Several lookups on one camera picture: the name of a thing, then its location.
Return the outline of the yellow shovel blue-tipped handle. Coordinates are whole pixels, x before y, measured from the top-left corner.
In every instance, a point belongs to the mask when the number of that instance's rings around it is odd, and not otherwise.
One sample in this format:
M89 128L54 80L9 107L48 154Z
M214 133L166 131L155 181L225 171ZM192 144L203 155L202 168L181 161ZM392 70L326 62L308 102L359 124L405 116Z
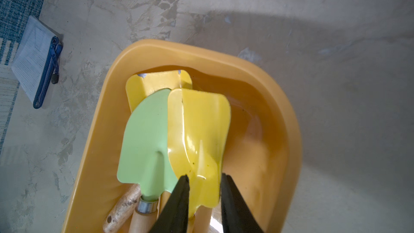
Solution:
M187 232L199 207L220 200L222 163L231 123L231 106L218 93L174 89L168 96L168 158L179 178L189 178Z

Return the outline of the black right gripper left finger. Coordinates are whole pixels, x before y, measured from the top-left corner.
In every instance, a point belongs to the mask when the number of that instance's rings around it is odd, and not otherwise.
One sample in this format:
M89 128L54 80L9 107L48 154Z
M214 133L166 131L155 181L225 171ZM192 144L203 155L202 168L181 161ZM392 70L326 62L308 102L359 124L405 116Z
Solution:
M189 178L182 175L150 233L186 233L189 215Z

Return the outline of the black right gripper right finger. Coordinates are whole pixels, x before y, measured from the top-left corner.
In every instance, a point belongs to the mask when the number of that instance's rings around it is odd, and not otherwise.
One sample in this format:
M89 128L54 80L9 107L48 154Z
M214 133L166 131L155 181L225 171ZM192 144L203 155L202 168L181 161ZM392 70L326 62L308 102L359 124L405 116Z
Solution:
M222 226L224 233L263 233L230 175L221 179Z

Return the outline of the green shovel wooden handle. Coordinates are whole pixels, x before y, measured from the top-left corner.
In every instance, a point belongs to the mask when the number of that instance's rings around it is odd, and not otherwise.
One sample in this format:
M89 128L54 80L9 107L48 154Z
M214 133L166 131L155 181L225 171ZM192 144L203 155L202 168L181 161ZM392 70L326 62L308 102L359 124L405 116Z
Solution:
M178 179L168 159L167 101L164 88L140 102L130 115L122 141L117 179L140 186L141 196L133 211L131 233L147 233L156 221L158 200L172 193Z

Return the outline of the yellow scoop orange handle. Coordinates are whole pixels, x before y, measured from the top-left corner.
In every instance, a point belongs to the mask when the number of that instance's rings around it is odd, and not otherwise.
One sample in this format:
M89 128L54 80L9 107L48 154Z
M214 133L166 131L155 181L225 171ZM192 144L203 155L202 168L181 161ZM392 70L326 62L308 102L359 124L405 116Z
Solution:
M126 82L126 94L130 112L149 95L161 89L192 89L193 82L185 70L141 73L132 75Z

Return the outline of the yellow scoop shovel wooden handle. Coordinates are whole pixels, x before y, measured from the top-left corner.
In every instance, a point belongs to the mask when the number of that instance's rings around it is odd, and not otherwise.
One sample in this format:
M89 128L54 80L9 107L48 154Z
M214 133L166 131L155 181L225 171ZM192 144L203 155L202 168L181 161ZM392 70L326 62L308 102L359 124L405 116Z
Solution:
M141 189L138 184L133 184L129 190L118 200L105 218L102 229L105 233L116 233L131 217L138 200Z

